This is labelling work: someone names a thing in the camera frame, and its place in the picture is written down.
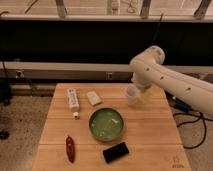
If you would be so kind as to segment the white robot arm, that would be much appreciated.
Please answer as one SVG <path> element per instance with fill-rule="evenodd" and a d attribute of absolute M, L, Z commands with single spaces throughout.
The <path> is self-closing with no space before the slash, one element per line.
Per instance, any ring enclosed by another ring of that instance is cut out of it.
<path fill-rule="evenodd" d="M 154 83 L 194 109 L 213 115 L 213 84 L 168 69 L 164 60 L 164 51 L 155 45 L 135 56 L 129 64 L 135 86 L 143 90 Z"/>

